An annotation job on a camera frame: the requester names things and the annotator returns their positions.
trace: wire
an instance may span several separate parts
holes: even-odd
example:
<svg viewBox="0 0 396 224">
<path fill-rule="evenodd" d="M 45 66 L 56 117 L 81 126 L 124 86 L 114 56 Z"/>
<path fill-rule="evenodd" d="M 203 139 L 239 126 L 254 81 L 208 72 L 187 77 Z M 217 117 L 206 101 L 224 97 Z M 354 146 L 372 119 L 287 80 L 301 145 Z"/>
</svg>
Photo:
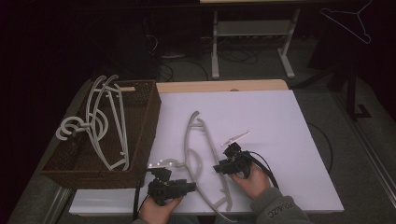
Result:
<svg viewBox="0 0 396 224">
<path fill-rule="evenodd" d="M 176 61 L 165 62 L 165 63 L 163 63 L 163 65 L 166 64 L 166 63 L 193 63 L 193 64 L 199 66 L 199 67 L 204 71 L 205 77 L 206 77 L 206 81 L 209 80 L 209 74 L 206 72 L 206 69 L 205 69 L 202 65 L 200 65 L 199 63 L 197 63 L 197 62 L 194 62 L 194 61 L 186 61 L 186 60 L 184 60 L 184 61 L 178 61 L 178 60 L 176 60 Z"/>
<path fill-rule="evenodd" d="M 145 199 L 143 200 L 143 202 L 140 204 L 139 206 L 139 210 L 137 211 L 137 213 L 140 213 L 140 209 L 142 208 L 143 203 L 146 201 L 146 199 L 149 197 L 149 195 L 146 195 Z"/>
<path fill-rule="evenodd" d="M 166 73 L 162 69 L 160 69 L 159 81 L 161 81 L 161 77 L 165 79 L 165 82 L 174 81 L 174 71 L 172 67 L 163 63 L 160 64 L 160 66 L 167 67 L 170 70 L 170 73 Z"/>
<path fill-rule="evenodd" d="M 137 180 L 137 183 L 136 183 L 136 188 L 134 191 L 134 213 L 133 213 L 132 221 L 137 220 L 137 218 L 139 216 L 140 207 L 138 208 L 138 204 L 139 204 L 140 186 L 141 186 L 143 179 L 146 176 L 147 171 L 148 170 L 145 170 L 145 172 L 139 177 L 139 179 Z"/>
<path fill-rule="evenodd" d="M 252 51 L 251 54 L 248 53 L 249 50 L 245 50 L 245 49 L 247 49 L 248 47 L 247 47 L 246 45 L 244 45 L 244 44 L 241 44 L 241 47 L 243 47 L 244 49 L 242 49 L 242 50 L 234 50 L 234 51 L 239 51 L 239 52 L 245 53 L 245 54 L 247 55 L 247 57 L 246 57 L 246 58 L 243 58 L 243 59 L 237 58 L 237 57 L 235 57 L 234 55 L 232 55 L 231 53 L 227 54 L 226 51 L 224 51 L 224 50 L 218 51 L 218 55 L 219 55 L 223 60 L 225 60 L 225 61 L 227 61 L 227 62 L 231 62 L 231 63 L 243 63 L 243 64 L 254 64 L 254 63 L 256 63 L 256 62 L 259 60 L 259 54 L 260 54 L 263 50 L 267 49 L 269 46 L 275 44 L 277 41 L 279 41 L 279 40 L 281 40 L 281 39 L 282 39 L 282 38 L 276 37 L 274 40 L 272 40 L 272 41 L 270 41 L 269 43 L 267 43 L 267 44 L 263 47 L 263 49 L 261 49 L 261 50 L 259 50 L 259 51 L 257 51 L 257 52 L 253 52 L 253 51 L 251 50 L 251 51 Z M 223 44 L 224 41 L 225 41 L 225 39 L 224 39 L 222 42 L 218 43 L 218 46 L 220 46 L 221 44 Z M 248 62 L 248 60 L 250 60 L 250 59 L 252 59 L 252 58 L 254 58 L 254 61 L 253 61 L 253 62 Z"/>
<path fill-rule="evenodd" d="M 265 174 L 268 175 L 268 177 L 271 179 L 271 181 L 272 181 L 274 187 L 276 187 L 277 189 L 279 189 L 279 185 L 278 185 L 277 182 L 276 182 L 276 179 L 275 179 L 274 174 L 273 174 L 272 171 L 269 169 L 269 166 L 268 166 L 268 169 L 267 169 L 261 162 L 259 162 L 256 158 L 252 157 L 250 154 L 246 155 L 246 154 L 241 153 L 241 152 L 237 152 L 236 154 L 241 155 L 241 156 L 244 156 L 244 157 L 250 159 L 250 160 L 251 160 L 252 162 L 254 162 L 256 165 L 258 165 L 258 166 L 265 172 Z"/>
<path fill-rule="evenodd" d="M 153 38 L 155 40 L 155 44 L 154 47 L 152 48 L 152 50 L 150 50 L 148 53 L 151 54 L 152 56 L 154 56 L 155 54 L 155 49 L 158 47 L 158 39 L 157 37 L 155 37 L 154 35 L 146 35 L 146 37 L 149 38 Z"/>
<path fill-rule="evenodd" d="M 257 153 L 257 152 L 253 152 L 253 151 L 249 151 L 249 153 L 250 153 L 250 154 L 255 154 L 255 155 L 259 156 L 260 158 L 262 158 L 262 160 L 263 160 L 263 161 L 265 162 L 265 164 L 267 165 L 268 170 L 272 172 L 270 165 L 268 165 L 268 162 L 262 157 L 262 155 L 260 155 L 260 154 Z"/>
<path fill-rule="evenodd" d="M 175 54 L 175 55 L 163 55 L 161 58 L 163 59 L 180 59 L 180 58 L 185 58 L 187 55 L 185 54 Z"/>
<path fill-rule="evenodd" d="M 323 132 L 317 125 L 307 122 L 308 125 L 311 125 L 312 127 L 316 128 L 326 139 L 327 144 L 329 145 L 329 151 L 330 151 L 330 164 L 329 167 L 327 168 L 327 173 L 330 174 L 330 172 L 332 171 L 332 164 L 333 164 L 333 160 L 334 160 L 334 155 L 333 155 L 333 150 L 332 150 L 332 144 L 329 140 L 329 138 L 327 137 L 326 133 Z"/>
</svg>

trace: clothes hanger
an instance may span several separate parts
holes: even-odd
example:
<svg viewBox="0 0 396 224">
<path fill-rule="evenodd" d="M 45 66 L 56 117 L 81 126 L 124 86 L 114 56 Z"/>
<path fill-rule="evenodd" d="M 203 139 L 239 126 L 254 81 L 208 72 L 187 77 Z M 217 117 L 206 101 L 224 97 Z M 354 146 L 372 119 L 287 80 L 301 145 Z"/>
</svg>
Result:
<svg viewBox="0 0 396 224">
<path fill-rule="evenodd" d="M 364 24 L 361 21 L 361 12 L 367 8 L 371 3 L 373 2 L 373 0 L 370 0 L 369 3 L 367 3 L 361 10 L 357 11 L 357 12 L 348 12 L 348 11 L 339 11 L 339 10 L 330 10 L 328 8 L 323 8 L 320 10 L 320 13 L 322 15 L 324 15 L 325 17 L 329 18 L 330 20 L 334 21 L 335 23 L 339 24 L 340 26 L 344 27 L 346 30 L 348 30 L 350 33 L 352 33 L 354 36 L 356 36 L 358 39 L 360 39 L 362 42 L 364 42 L 365 44 L 369 44 L 371 42 L 371 37 L 369 35 L 367 35 L 366 33 L 366 29 L 364 28 Z M 346 25 L 345 23 L 343 24 L 341 21 L 338 21 L 334 16 L 336 16 L 337 14 L 344 14 L 344 15 L 351 15 L 351 16 L 355 16 L 356 19 L 358 20 L 360 27 L 362 29 L 362 35 L 358 35 L 355 32 L 351 31 Z"/>
<path fill-rule="evenodd" d="M 109 84 L 114 79 L 119 78 L 119 76 L 111 76 L 106 80 L 105 76 L 100 76 L 95 80 L 92 85 L 87 105 L 86 105 L 86 116 L 83 120 L 82 118 L 72 116 L 64 119 L 61 126 L 56 131 L 56 136 L 62 140 L 66 141 L 67 137 L 65 135 L 71 135 L 73 132 L 81 133 L 86 132 L 90 137 L 92 147 L 95 150 L 98 157 L 102 160 L 108 170 L 114 170 L 114 168 L 123 165 L 122 170 L 125 171 L 129 168 L 129 152 L 128 152 L 128 142 L 126 135 L 125 126 L 125 115 L 122 101 L 122 92 L 120 86 L 114 83 L 114 87 L 110 87 Z M 115 93 L 119 99 L 120 108 L 115 106 L 112 93 Z M 106 95 L 108 99 L 112 114 L 114 116 L 114 123 L 117 128 L 117 132 L 120 138 L 120 157 L 121 159 L 114 164 L 110 164 L 105 157 L 99 141 L 105 136 L 108 130 L 108 119 L 104 112 L 102 112 L 98 106 L 103 95 Z"/>
</svg>

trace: black cable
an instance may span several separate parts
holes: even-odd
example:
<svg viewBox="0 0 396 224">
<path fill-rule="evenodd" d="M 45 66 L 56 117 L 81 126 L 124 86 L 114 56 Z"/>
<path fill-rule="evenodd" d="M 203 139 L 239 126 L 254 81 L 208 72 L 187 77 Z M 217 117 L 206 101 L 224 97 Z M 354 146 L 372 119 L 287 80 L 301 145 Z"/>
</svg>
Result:
<svg viewBox="0 0 396 224">
<path fill-rule="evenodd" d="M 146 195 L 145 199 L 143 199 L 143 202 L 140 204 L 139 206 L 139 210 L 137 211 L 137 213 L 140 213 L 140 209 L 142 208 L 143 203 L 146 201 L 146 199 L 149 197 L 149 195 Z"/>
<path fill-rule="evenodd" d="M 151 54 L 151 56 L 154 56 L 155 49 L 158 48 L 158 43 L 159 43 L 158 39 L 157 39 L 157 37 L 155 37 L 155 35 L 146 35 L 146 38 L 149 38 L 149 39 L 153 38 L 155 40 L 154 47 L 152 47 L 152 49 L 148 51 L 148 53 Z"/>
<path fill-rule="evenodd" d="M 146 170 L 146 171 L 139 177 L 139 179 L 137 180 L 137 183 L 136 183 L 136 188 L 135 188 L 135 190 L 134 190 L 134 213 L 133 213 L 132 221 L 137 220 L 138 217 L 139 217 L 139 211 L 140 211 L 140 208 L 139 208 L 140 186 L 141 186 L 141 183 L 142 183 L 143 179 L 144 179 L 145 176 L 146 176 L 146 172 L 147 172 L 147 171 L 148 171 L 148 170 Z"/>
<path fill-rule="evenodd" d="M 308 125 L 311 125 L 312 127 L 316 128 L 326 139 L 327 144 L 329 145 L 329 151 L 330 151 L 330 164 L 329 167 L 327 168 L 327 173 L 330 174 L 330 172 L 332 171 L 332 164 L 333 164 L 333 160 L 334 160 L 334 155 L 333 155 L 333 150 L 332 150 L 332 144 L 329 140 L 329 138 L 327 137 L 326 133 L 323 132 L 317 125 L 307 122 Z"/>
<path fill-rule="evenodd" d="M 202 70 L 204 71 L 205 76 L 206 76 L 206 81 L 209 80 L 209 74 L 206 72 L 206 69 L 205 69 L 202 65 L 200 65 L 199 63 L 197 63 L 197 62 L 186 61 L 186 60 L 183 60 L 183 61 L 174 60 L 174 61 L 164 62 L 164 63 L 193 63 L 193 64 L 196 64 L 196 65 L 198 65 L 199 67 L 201 67 Z"/>
<path fill-rule="evenodd" d="M 260 169 L 262 169 L 262 170 L 265 172 L 265 174 L 268 175 L 268 177 L 271 179 L 271 181 L 272 181 L 274 187 L 276 187 L 277 189 L 279 189 L 279 185 L 277 184 L 277 181 L 276 181 L 276 179 L 275 179 L 274 174 L 270 171 L 269 166 L 268 166 L 268 168 L 265 167 L 261 162 L 259 162 L 256 158 L 252 157 L 251 155 L 246 155 L 246 154 L 240 153 L 240 152 L 237 152 L 236 154 L 242 155 L 242 156 L 244 156 L 244 157 L 250 159 L 250 160 L 251 160 L 253 163 L 255 163 L 256 165 L 258 165 L 258 166 L 260 167 Z"/>
<path fill-rule="evenodd" d="M 265 162 L 265 164 L 267 165 L 268 170 L 272 172 L 270 165 L 269 165 L 268 162 L 264 159 L 264 157 L 262 157 L 262 155 L 260 155 L 260 154 L 257 153 L 257 152 L 253 152 L 253 151 L 249 151 L 248 153 L 250 153 L 250 154 L 255 154 L 255 155 L 259 156 L 260 158 L 262 158 L 262 160 L 263 160 L 263 161 Z"/>
<path fill-rule="evenodd" d="M 170 74 L 169 74 L 169 73 L 164 72 L 162 69 L 160 69 L 160 80 L 161 80 L 161 77 L 163 77 L 163 79 L 165 79 L 165 82 L 173 81 L 174 71 L 173 71 L 172 67 L 169 65 L 163 64 L 163 63 L 160 64 L 160 66 L 167 67 L 170 70 Z"/>
<path fill-rule="evenodd" d="M 222 51 L 222 50 L 218 50 L 218 55 L 219 55 L 223 60 L 228 61 L 228 62 L 231 62 L 231 63 L 254 64 L 254 63 L 256 63 L 256 62 L 259 60 L 259 54 L 260 54 L 260 52 L 262 52 L 264 49 L 268 48 L 269 46 L 275 44 L 275 42 L 277 42 L 277 41 L 280 40 L 280 39 L 282 39 L 282 38 L 275 38 L 273 41 L 267 43 L 267 44 L 263 47 L 263 49 L 259 50 L 258 52 L 252 52 L 252 55 L 249 55 L 249 54 L 246 52 L 246 50 L 238 50 L 238 51 L 243 52 L 243 53 L 245 53 L 245 54 L 247 55 L 247 57 L 246 57 L 245 59 L 238 59 L 237 57 L 233 56 L 232 54 L 229 54 L 229 56 L 230 56 L 231 58 L 227 58 L 226 56 L 223 55 L 223 54 L 225 54 L 225 52 Z M 247 63 L 247 61 L 250 60 L 250 59 L 253 58 L 253 57 L 255 58 L 255 60 L 254 60 L 253 62 Z"/>
</svg>

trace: dark background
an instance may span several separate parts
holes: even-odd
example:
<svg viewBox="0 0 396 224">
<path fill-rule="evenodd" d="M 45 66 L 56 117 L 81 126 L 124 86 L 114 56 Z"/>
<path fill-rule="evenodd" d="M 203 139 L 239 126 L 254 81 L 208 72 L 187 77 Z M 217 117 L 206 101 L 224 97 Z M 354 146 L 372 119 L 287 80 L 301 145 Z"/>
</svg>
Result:
<svg viewBox="0 0 396 224">
<path fill-rule="evenodd" d="M 134 4 L 110 2 L 109 7 Z M 81 6 L 92 13 L 74 10 Z M 1 223 L 7 222 L 66 108 L 87 79 L 112 74 L 122 79 L 155 78 L 157 61 L 149 53 L 152 43 L 147 34 L 160 37 L 160 52 L 177 49 L 199 57 L 200 36 L 211 31 L 208 11 L 109 14 L 96 13 L 97 7 L 97 1 L 1 2 Z M 318 9 L 302 9 L 294 36 L 318 39 L 311 66 L 326 69 L 346 60 L 396 119 L 394 4 L 375 0 L 361 13 L 370 45 L 328 23 Z M 233 18 L 231 11 L 225 15 Z"/>
</svg>

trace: wicker basket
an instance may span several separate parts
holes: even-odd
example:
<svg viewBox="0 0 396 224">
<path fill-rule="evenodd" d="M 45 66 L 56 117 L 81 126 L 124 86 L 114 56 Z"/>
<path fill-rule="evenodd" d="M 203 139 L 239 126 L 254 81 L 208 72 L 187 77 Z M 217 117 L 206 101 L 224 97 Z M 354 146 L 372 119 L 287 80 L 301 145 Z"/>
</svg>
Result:
<svg viewBox="0 0 396 224">
<path fill-rule="evenodd" d="M 122 92 L 125 125 L 129 151 L 129 168 L 109 171 L 92 147 L 87 133 L 76 133 L 60 141 L 41 171 L 67 189 L 129 189 L 135 188 L 138 178 L 145 173 L 157 129 L 161 99 L 154 80 L 115 81 L 120 87 L 134 91 Z M 88 95 L 77 117 L 85 117 Z M 100 109 L 113 118 L 110 103 L 101 99 Z M 101 149 L 109 163 L 120 159 L 120 138 L 117 127 L 108 125 Z"/>
</svg>

